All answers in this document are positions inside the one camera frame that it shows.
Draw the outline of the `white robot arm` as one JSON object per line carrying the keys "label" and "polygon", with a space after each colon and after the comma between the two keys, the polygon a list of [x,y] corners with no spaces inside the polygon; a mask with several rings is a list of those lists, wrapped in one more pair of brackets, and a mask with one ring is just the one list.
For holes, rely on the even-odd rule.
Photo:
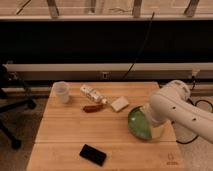
{"label": "white robot arm", "polygon": [[142,111],[154,127],[170,119],[213,144],[213,113],[189,104],[190,94],[183,81],[170,81],[151,94]]}

